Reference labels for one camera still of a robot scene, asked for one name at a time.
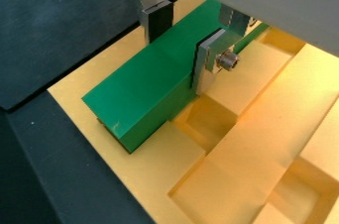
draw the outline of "yellow plastic compartment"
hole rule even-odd
[[[82,97],[141,40],[138,29],[50,91],[155,222],[339,223],[339,59],[270,29],[130,155]]]

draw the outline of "black panel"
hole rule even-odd
[[[133,0],[0,0],[0,107],[18,105],[137,21]]]
[[[0,223],[61,223],[2,111],[0,150]]]
[[[9,119],[63,223],[154,223],[49,92]]]

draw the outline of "bolt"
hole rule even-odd
[[[218,56],[218,67],[222,67],[226,70],[233,70],[240,63],[240,55],[234,54],[232,50],[226,50]]]

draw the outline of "green block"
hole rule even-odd
[[[195,97],[197,44],[220,28],[220,10],[209,0],[83,98],[131,153]]]

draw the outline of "metal clamp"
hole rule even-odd
[[[169,0],[134,0],[146,44],[150,44],[173,27],[174,4]]]
[[[240,63],[240,55],[234,45],[244,38],[252,17],[232,7],[222,5],[221,23],[225,25],[197,48],[193,88],[202,95],[216,81],[217,74],[222,69],[233,70]]]

